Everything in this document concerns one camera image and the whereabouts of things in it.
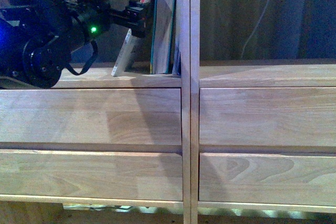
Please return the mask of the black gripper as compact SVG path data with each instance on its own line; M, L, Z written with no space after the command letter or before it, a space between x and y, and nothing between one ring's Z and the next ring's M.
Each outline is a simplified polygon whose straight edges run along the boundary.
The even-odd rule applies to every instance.
M112 24L117 24L131 29L131 35L138 38L146 37L146 21L149 13L149 4L136 1L129 1L124 10L116 10L111 7L109 2L107 6L107 24L106 30L109 30Z

